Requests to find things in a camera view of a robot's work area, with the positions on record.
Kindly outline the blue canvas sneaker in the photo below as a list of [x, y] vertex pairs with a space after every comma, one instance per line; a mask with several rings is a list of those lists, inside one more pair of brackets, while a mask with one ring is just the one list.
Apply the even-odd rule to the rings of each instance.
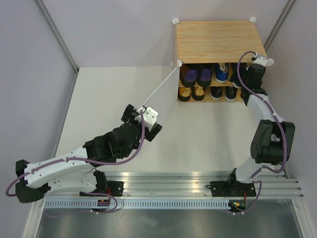
[[216, 63], [214, 65], [215, 80], [218, 83], [225, 83], [228, 81], [229, 63]]
[[233, 87], [241, 88], [241, 83], [237, 74], [237, 63], [232, 63], [232, 74], [230, 76], [229, 81], [232, 83]]

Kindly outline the black white sneaker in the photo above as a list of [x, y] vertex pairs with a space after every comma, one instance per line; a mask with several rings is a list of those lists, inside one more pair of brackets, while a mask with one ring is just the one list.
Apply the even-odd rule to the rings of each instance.
[[237, 88], [233, 86], [227, 86], [225, 89], [225, 99], [227, 101], [234, 101], [237, 97]]
[[221, 86], [210, 87], [210, 96], [215, 101], [220, 100], [222, 98], [222, 87]]

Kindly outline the white cabinet door panel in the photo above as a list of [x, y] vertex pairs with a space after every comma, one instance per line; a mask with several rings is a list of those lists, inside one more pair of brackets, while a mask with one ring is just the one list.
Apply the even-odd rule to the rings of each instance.
[[179, 68], [176, 67], [142, 104], [158, 113], [156, 123], [162, 125], [177, 101]]

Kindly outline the purple pointed loafer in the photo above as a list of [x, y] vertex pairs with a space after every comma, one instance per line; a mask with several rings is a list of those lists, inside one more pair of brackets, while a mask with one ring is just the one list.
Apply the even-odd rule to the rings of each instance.
[[180, 68], [180, 80], [183, 86], [193, 87], [198, 77], [197, 64], [183, 64]]
[[200, 64], [197, 84], [202, 87], [210, 86], [212, 76], [213, 76], [213, 64], [212, 63]]

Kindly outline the gold loafer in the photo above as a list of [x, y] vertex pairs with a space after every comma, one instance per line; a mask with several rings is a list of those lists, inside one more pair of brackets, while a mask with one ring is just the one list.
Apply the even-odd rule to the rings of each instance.
[[192, 97], [195, 101], [202, 101], [205, 97], [205, 87], [194, 87], [192, 91]]
[[178, 100], [181, 102], [188, 102], [192, 95], [191, 87], [179, 87], [178, 88]]

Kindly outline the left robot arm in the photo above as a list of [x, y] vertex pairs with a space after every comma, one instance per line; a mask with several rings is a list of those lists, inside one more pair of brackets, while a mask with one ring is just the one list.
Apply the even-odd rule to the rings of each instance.
[[145, 140], [151, 142], [161, 131], [159, 113], [151, 107], [140, 109], [128, 105], [122, 125], [87, 141], [68, 154], [39, 163], [26, 160], [15, 164], [15, 189], [20, 203], [31, 203], [53, 193], [75, 193], [80, 196], [111, 194], [100, 166], [122, 165], [137, 156]]

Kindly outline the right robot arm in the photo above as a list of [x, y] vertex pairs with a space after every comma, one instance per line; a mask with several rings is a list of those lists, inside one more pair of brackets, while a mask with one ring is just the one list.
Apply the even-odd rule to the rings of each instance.
[[249, 158], [228, 176], [226, 190], [232, 196], [249, 192], [255, 196], [255, 178], [268, 170], [282, 172], [289, 160], [295, 125], [286, 122], [270, 104], [267, 92], [261, 88], [265, 67], [258, 63], [234, 64], [230, 81], [241, 88], [241, 98], [259, 118], [259, 125], [250, 147]]

